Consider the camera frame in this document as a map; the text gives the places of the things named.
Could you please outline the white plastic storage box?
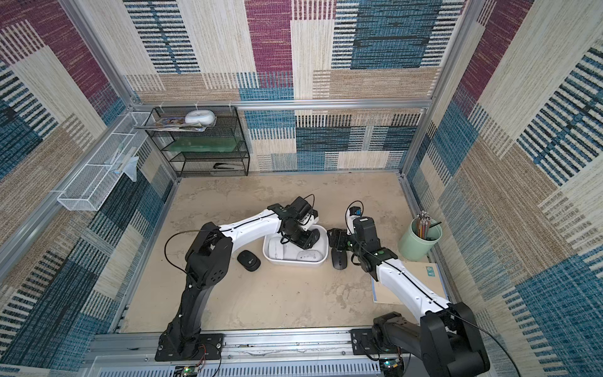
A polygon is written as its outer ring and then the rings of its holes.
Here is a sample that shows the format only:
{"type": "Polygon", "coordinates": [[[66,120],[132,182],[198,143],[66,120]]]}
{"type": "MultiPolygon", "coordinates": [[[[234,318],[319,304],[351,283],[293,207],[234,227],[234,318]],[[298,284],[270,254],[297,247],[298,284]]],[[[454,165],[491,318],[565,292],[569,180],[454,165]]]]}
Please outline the white plastic storage box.
{"type": "Polygon", "coordinates": [[[269,240],[273,237],[281,237],[280,234],[273,234],[264,237],[264,242],[262,246],[262,254],[264,257],[275,265],[289,265],[289,266],[300,266],[300,267],[318,267],[322,265],[329,256],[329,244],[328,244],[328,234],[324,227],[319,225],[311,226],[310,229],[319,229],[320,230],[320,240],[309,250],[317,250],[323,255],[323,259],[320,262],[300,262],[297,260],[297,255],[300,251],[304,251],[303,249],[295,246],[293,243],[287,243],[287,250],[285,251],[284,260],[274,260],[268,257],[268,243],[269,240]]]}

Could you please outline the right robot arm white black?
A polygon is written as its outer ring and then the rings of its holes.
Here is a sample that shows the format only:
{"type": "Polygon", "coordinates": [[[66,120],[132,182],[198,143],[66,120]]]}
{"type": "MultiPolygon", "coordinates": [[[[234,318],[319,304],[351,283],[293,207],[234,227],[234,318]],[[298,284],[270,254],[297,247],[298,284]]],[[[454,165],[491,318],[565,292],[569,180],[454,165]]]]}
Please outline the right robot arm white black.
{"type": "Polygon", "coordinates": [[[345,229],[328,230],[334,251],[351,251],[364,272],[388,288],[419,322],[398,313],[375,318],[373,342],[380,350],[406,350],[419,358],[430,376],[478,376],[490,369],[490,360],[471,309],[434,294],[408,272],[375,233],[362,237],[345,229]]]}

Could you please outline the black mouse with logo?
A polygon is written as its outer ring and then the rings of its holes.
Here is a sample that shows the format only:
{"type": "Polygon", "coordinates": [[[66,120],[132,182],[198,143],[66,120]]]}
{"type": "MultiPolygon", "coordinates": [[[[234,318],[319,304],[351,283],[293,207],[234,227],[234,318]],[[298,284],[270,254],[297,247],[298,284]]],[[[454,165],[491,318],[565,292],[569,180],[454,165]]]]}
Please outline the black mouse with logo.
{"type": "Polygon", "coordinates": [[[336,270],[345,270],[348,266],[348,255],[347,251],[339,249],[331,249],[331,261],[333,268],[336,270]]]}

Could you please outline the black mouse oval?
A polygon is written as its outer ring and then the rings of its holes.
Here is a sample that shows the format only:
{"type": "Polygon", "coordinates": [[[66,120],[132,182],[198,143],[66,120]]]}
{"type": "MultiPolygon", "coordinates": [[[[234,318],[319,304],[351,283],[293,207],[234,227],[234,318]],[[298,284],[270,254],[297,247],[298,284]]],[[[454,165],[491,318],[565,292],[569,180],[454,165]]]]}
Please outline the black mouse oval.
{"type": "Polygon", "coordinates": [[[302,234],[299,246],[303,250],[309,250],[318,240],[320,240],[320,230],[309,229],[302,234]]]}

